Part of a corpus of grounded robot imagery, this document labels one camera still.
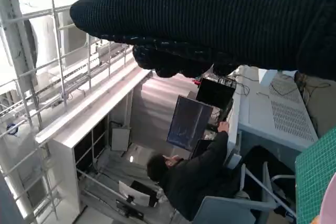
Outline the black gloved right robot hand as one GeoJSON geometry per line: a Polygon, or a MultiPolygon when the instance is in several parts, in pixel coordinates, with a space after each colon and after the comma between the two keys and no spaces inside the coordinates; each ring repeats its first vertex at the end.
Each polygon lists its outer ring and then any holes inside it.
{"type": "Polygon", "coordinates": [[[248,65],[335,79],[335,0],[78,0],[69,13],[162,78],[248,65]]]}

